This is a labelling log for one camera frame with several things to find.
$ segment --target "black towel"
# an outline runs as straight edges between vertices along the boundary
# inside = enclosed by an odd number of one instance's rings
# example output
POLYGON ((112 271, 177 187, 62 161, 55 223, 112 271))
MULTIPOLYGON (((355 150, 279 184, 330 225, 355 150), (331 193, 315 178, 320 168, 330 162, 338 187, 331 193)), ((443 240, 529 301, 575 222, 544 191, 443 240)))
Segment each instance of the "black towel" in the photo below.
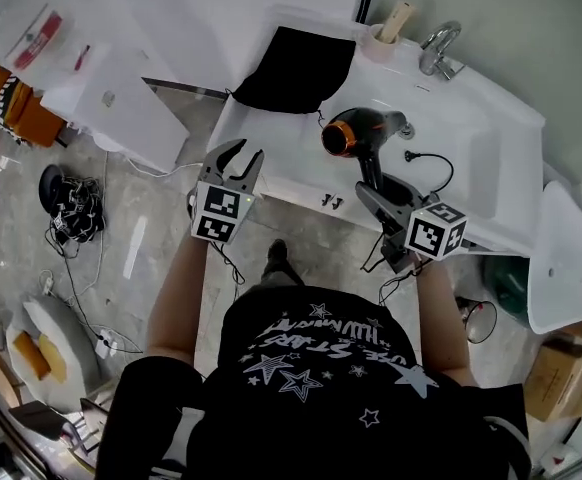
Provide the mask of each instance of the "black towel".
POLYGON ((349 74, 355 41, 278 27, 260 65, 233 93, 243 105, 311 114, 349 74))

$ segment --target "white countertop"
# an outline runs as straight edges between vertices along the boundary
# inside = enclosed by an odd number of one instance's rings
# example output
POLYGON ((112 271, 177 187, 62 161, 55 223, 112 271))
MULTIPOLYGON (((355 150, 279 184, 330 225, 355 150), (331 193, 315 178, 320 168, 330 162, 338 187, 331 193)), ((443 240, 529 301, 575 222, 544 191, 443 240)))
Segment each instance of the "white countertop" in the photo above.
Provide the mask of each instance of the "white countertop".
MULTIPOLYGON (((293 11, 274 14, 263 30, 260 46, 254 52, 253 62, 245 73, 250 73, 257 67, 278 25, 348 39, 357 39, 365 29, 364 25, 358 23, 325 20, 311 13, 298 14, 293 11)), ((421 76, 417 67, 419 52, 416 43, 402 40, 393 60, 384 69, 406 73, 407 76, 411 73, 413 76, 421 76)), ((362 65, 366 69, 372 63, 357 50, 353 64, 362 65)), ((500 138, 495 211, 491 218, 469 212, 467 238, 492 249, 511 250, 528 256, 533 248, 542 193, 541 130, 544 118, 468 67, 450 82, 427 77, 429 86, 438 86, 444 90, 447 84, 456 84, 455 88, 465 85, 472 90, 484 90, 488 99, 506 108, 512 116, 510 122, 507 120, 509 133, 500 138)), ((321 106, 327 121, 334 111, 339 111, 332 109, 332 101, 337 97, 338 93, 321 106)), ((238 172, 246 166, 251 155, 262 148, 266 155, 262 170, 265 177, 272 175, 334 192, 353 192, 355 182, 360 179, 357 161, 326 154, 320 141, 313 137, 319 137, 319 132, 317 114, 266 112, 246 107, 230 98, 208 147, 212 149, 227 140, 246 138, 248 142, 243 153, 235 159, 234 165, 238 172)), ((394 157, 387 159, 386 154, 381 155, 383 171, 394 175, 398 174, 396 170, 399 171, 405 181, 419 190, 428 191, 440 183, 439 176, 432 176, 433 181, 428 184, 425 181, 428 177, 421 176, 418 179, 416 171, 413 171, 413 176, 409 179, 410 174, 406 172, 405 166, 394 164, 397 159, 392 158, 394 157)), ((459 174, 460 176, 456 172, 458 181, 461 181, 462 173, 459 174)))

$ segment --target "green trash bin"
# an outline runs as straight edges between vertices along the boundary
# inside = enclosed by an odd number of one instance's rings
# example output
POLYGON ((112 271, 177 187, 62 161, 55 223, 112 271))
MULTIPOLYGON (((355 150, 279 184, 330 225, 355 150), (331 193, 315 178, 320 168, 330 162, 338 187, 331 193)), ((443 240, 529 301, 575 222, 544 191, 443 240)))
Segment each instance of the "green trash bin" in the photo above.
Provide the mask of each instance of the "green trash bin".
POLYGON ((484 285, 498 304, 522 325, 530 327, 527 314, 529 258, 486 256, 482 275, 484 285))

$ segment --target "gray floor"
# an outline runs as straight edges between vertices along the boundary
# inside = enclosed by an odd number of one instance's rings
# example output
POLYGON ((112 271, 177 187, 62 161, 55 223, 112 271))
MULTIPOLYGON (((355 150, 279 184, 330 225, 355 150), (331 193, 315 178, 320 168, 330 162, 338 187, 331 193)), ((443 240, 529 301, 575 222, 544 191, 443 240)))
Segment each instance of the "gray floor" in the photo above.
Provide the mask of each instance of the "gray floor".
MULTIPOLYGON (((206 142, 222 111, 218 99, 158 89, 158 95, 187 126, 191 138, 178 163, 200 161, 206 142)), ((38 180, 44 167, 59 163, 78 176, 104 179, 105 153, 89 136, 72 138, 69 147, 48 150, 16 145, 0 136, 0 320, 18 307, 23 294, 39 293, 39 274, 54 273, 54 291, 69 297, 70 285, 63 261, 44 239, 48 227, 38 200, 38 180)), ((113 327, 144 346, 147 318, 169 268, 189 218, 185 195, 193 186, 197 169, 185 168, 168 178, 141 174, 118 154, 106 163, 105 210, 108 228, 102 239, 103 258, 97 284, 81 297, 82 307, 93 324, 113 327), (133 230, 146 217, 146 231, 129 279, 123 275, 133 230)), ((227 254, 246 278, 244 292, 259 280, 266 251, 275 238, 284 238, 298 273, 308 284, 340 289, 377 301, 378 288, 391 277, 384 267, 372 274, 360 271, 377 234, 278 200, 258 200, 227 254)), ((80 249, 70 265, 76 288, 93 281, 100 254, 99 239, 80 249)), ((479 282, 474 257, 447 261, 458 294, 488 298, 479 282)), ((234 297, 229 267, 210 249, 205 275, 196 367, 205 375, 216 363, 222 319, 234 297)), ((419 352, 417 295, 413 280, 406 281, 389 299, 389 309, 405 328, 419 352)), ((473 371, 484 387, 523 381, 540 339, 499 312, 493 335, 471 346, 473 371)), ((120 373, 137 356, 118 353, 103 361, 105 375, 120 373)))

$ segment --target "faucet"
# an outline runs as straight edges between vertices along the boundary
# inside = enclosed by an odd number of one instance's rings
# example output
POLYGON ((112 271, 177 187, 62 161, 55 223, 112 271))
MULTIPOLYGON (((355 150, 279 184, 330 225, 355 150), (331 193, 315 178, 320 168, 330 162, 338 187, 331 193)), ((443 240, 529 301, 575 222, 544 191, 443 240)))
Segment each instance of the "faucet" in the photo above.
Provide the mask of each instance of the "faucet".
POLYGON ((444 51, 460 35, 462 26, 457 21, 447 21, 436 28, 421 44, 420 71, 432 75, 436 71, 446 80, 451 80, 457 72, 444 61, 444 51))

